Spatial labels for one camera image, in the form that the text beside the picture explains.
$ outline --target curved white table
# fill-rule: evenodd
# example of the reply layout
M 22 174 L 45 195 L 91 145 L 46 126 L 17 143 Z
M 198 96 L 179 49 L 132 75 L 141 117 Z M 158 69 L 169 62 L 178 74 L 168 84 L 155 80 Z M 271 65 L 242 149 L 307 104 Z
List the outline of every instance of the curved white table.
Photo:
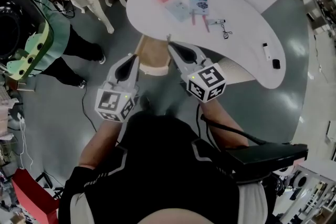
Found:
M 189 6 L 189 0 L 182 1 Z M 158 0 L 128 0 L 127 16 L 146 36 L 166 40 L 171 34 L 172 41 L 194 44 L 229 58 L 266 88 L 278 87 L 285 76 L 285 53 L 264 18 L 244 0 L 208 0 L 208 5 L 207 19 L 225 19 L 225 30 L 233 32 L 229 39 L 224 39 L 220 25 L 210 25 L 208 33 L 201 15 L 195 15 L 195 26 L 191 18 L 180 23 Z M 274 69 L 272 61 L 266 61 L 264 43 L 272 58 L 280 60 L 280 69 Z

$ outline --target gray floor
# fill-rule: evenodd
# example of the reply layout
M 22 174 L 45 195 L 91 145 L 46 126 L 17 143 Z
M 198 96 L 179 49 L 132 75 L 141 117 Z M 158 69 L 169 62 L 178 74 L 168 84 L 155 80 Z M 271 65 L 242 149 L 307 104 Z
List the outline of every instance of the gray floor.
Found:
M 88 80 L 85 109 L 98 128 L 101 119 L 93 110 L 97 87 L 105 80 L 110 66 L 118 59 L 134 52 L 140 39 L 129 23 L 125 9 L 119 4 L 105 7 L 115 28 L 109 35 L 105 26 L 89 11 L 78 10 L 72 20 L 74 29 L 85 39 L 99 43 L 105 50 L 107 62 L 99 65 L 77 57 L 65 56 L 66 62 Z M 256 81 L 231 85 L 219 100 L 244 130 L 256 137 L 273 142 L 290 141 L 297 127 L 306 92 L 308 55 L 302 56 L 298 48 L 307 48 L 308 30 L 303 3 L 299 0 L 278 0 L 263 13 L 278 35 L 287 59 L 287 71 L 282 85 L 268 90 Z M 146 92 L 158 113 L 169 107 L 178 111 L 178 118 L 196 131 L 196 100 L 188 97 L 179 86 L 179 73 L 173 65 L 165 77 L 140 74 L 140 94 Z M 83 115 L 81 99 L 84 90 L 65 86 L 56 79 L 39 75 L 35 93 L 23 93 L 28 152 L 34 159 L 31 174 L 41 171 L 54 175 L 61 183 L 70 176 L 79 155 L 94 134 L 90 122 Z M 16 151 L 22 150 L 20 132 Z M 30 161 L 25 155 L 24 165 Z

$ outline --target fiducial marker cube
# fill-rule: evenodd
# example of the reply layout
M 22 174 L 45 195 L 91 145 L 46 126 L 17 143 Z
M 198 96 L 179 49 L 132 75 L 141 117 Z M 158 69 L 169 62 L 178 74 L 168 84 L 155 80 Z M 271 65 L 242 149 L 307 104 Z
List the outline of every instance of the fiducial marker cube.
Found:
M 135 107 L 129 92 L 98 89 L 95 111 L 105 120 L 124 122 Z
M 187 91 L 203 103 L 223 94 L 226 87 L 225 74 L 217 63 L 192 73 L 187 78 Z

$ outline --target headset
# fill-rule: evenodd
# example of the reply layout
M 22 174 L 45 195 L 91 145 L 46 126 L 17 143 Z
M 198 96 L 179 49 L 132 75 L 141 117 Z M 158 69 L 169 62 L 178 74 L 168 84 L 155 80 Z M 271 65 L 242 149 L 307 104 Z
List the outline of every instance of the headset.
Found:
M 25 79 L 54 42 L 54 31 L 34 0 L 0 0 L 0 69 Z

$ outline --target cable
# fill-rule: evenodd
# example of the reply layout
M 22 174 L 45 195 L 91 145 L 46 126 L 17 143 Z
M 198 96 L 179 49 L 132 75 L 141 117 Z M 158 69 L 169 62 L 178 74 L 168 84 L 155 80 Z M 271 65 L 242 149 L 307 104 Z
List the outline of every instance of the cable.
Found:
M 87 91 L 88 91 L 88 86 L 85 87 L 85 93 L 84 93 L 83 98 L 82 98 L 82 109 L 83 109 L 83 113 L 84 113 L 85 117 L 88 118 L 88 120 L 91 122 L 92 127 L 94 128 L 95 132 L 97 132 L 97 129 L 96 129 L 95 125 L 93 124 L 93 122 L 92 122 L 92 120 L 89 118 L 89 116 L 87 116 L 87 114 L 86 114 L 86 112 L 85 112 L 85 108 L 84 108 L 84 98 L 85 98 L 85 95 L 86 95 Z
M 47 9 L 49 9 L 50 11 L 58 11 L 58 12 L 62 13 L 62 15 L 63 15 L 64 17 L 68 18 L 68 19 L 72 19 L 72 18 L 75 17 L 75 7 L 74 7 L 74 5 L 73 5 L 73 3 L 72 3 L 71 0 L 68 0 L 68 1 L 71 3 L 71 5 L 72 5 L 72 10 L 70 10 L 70 11 L 68 11 L 68 10 L 61 11 L 61 10 L 58 9 L 57 7 L 55 7 L 56 9 L 51 9 L 51 8 L 48 7 L 46 4 L 44 4 L 44 3 L 42 3 L 42 2 L 40 2 L 40 1 L 38 1 L 38 0 L 34 0 L 34 1 L 36 1 L 36 2 L 38 2 L 38 3 L 41 3 L 42 5 L 44 5 L 44 6 L 45 6 Z M 69 15 L 64 14 L 63 12 L 72 12 L 73 15 L 72 15 L 72 16 L 69 16 Z
M 247 134 L 247 133 L 245 133 L 245 132 L 243 132 L 241 130 L 237 130 L 237 129 L 234 129 L 232 127 L 229 127 L 229 126 L 226 126 L 226 125 L 223 125 L 223 124 L 219 124 L 217 122 L 209 120 L 203 114 L 201 116 L 201 120 L 205 121 L 207 124 L 209 124 L 209 125 L 211 125 L 213 127 L 216 127 L 216 128 L 219 128 L 219 129 L 222 129 L 222 130 L 225 130 L 225 131 L 233 132 L 233 133 L 236 133 L 236 134 L 240 134 L 243 137 L 245 137 L 245 138 L 253 141 L 257 145 L 265 145 L 265 144 L 267 144 L 266 141 L 258 139 L 258 138 L 255 138 L 254 136 L 251 136 L 251 135 L 249 135 L 249 134 Z
M 199 107 L 200 107 L 201 105 L 200 104 L 198 104 L 198 106 L 197 106 L 197 110 L 196 110 L 196 125 L 197 125 L 197 129 L 198 129 L 198 137 L 199 138 L 201 138 L 201 128 L 200 128 L 200 123 L 198 122 L 198 116 L 199 116 Z
M 21 128 L 21 131 L 22 131 L 22 140 L 23 140 L 23 144 L 22 144 L 23 149 L 22 149 L 22 153 L 20 154 L 21 164 L 22 164 L 22 167 L 23 167 L 23 169 L 24 169 L 25 167 L 23 166 L 23 162 L 22 162 L 22 154 L 24 154 L 24 152 L 25 152 L 25 147 L 26 147 L 26 153 L 27 153 L 28 157 L 29 157 L 30 160 L 31 160 L 30 170 L 32 170 L 32 165 L 33 165 L 33 162 L 34 162 L 34 161 L 33 161 L 33 159 L 31 158 L 31 156 L 29 155 L 29 153 L 28 153 L 28 149 L 27 149 L 26 135 L 25 135 L 25 131 L 26 131 L 26 123 L 25 123 L 25 128 L 22 130 L 22 125 L 21 125 L 21 121 L 20 121 L 20 128 Z
M 10 130 L 13 130 L 13 131 L 21 131 L 21 129 L 13 129 L 11 127 L 7 127 L 7 128 L 10 129 Z
M 223 28 L 223 34 L 224 34 L 224 39 L 228 39 L 229 38 L 229 34 L 232 35 L 232 31 L 225 31 L 225 26 L 224 24 L 222 24 L 222 28 Z
M 58 184 L 64 187 L 64 185 L 60 181 L 58 181 L 54 176 L 52 176 L 51 174 L 48 174 L 46 171 L 44 171 L 44 173 L 47 174 L 48 176 L 51 176 Z
M 316 39 L 316 36 L 314 35 L 314 39 L 315 39 L 315 51 L 316 51 L 316 60 L 317 60 L 317 63 L 319 65 L 319 71 L 322 73 L 322 75 L 324 76 L 324 79 L 326 80 L 327 84 L 329 84 L 329 81 L 327 79 L 327 77 L 325 76 L 323 70 L 322 70 L 322 66 L 320 64 L 320 61 L 319 61 L 319 51 L 317 50 L 317 39 Z

